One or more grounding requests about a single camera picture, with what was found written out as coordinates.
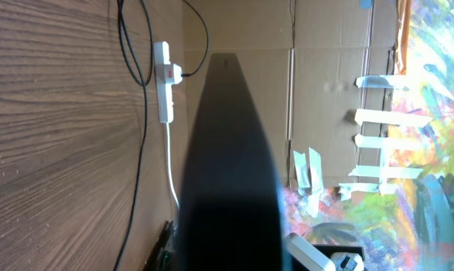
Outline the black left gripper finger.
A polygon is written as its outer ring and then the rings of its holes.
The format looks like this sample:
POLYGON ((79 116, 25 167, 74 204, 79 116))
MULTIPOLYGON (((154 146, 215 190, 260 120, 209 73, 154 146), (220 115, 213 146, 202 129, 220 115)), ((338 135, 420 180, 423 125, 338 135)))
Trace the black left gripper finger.
POLYGON ((281 270, 278 181, 236 54, 212 54, 184 166, 176 268, 281 270))

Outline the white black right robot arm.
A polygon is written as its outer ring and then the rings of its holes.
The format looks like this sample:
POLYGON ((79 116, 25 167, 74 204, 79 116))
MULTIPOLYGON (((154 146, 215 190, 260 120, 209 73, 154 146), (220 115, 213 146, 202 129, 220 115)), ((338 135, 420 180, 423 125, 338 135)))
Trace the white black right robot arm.
POLYGON ((296 233, 285 237, 293 271, 365 271, 364 249, 358 246, 312 245, 296 233))

